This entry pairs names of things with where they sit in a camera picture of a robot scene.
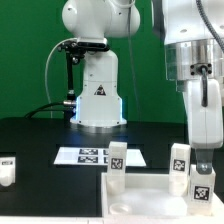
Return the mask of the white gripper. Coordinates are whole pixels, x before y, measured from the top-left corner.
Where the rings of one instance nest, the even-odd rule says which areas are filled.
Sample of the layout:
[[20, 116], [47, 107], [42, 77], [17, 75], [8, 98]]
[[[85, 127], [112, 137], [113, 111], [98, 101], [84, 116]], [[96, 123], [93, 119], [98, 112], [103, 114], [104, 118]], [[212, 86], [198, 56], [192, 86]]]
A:
[[202, 105], [202, 81], [186, 82], [183, 92], [187, 113], [189, 144], [196, 149], [196, 170], [200, 175], [212, 173], [213, 149], [223, 145], [223, 115], [219, 83], [208, 80], [208, 105]]

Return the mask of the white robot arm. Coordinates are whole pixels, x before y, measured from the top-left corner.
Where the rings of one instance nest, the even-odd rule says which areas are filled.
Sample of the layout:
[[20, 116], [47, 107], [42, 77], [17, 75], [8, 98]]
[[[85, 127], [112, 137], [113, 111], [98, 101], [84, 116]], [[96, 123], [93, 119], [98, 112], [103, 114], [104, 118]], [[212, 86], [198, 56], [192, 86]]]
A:
[[[223, 145], [224, 0], [150, 0], [154, 32], [165, 45], [166, 75], [183, 94], [196, 170], [212, 172]], [[62, 20], [74, 37], [71, 62], [84, 60], [83, 90], [71, 121], [92, 128], [124, 125], [117, 93], [118, 58], [109, 37], [129, 37], [140, 26], [136, 0], [67, 0]]]

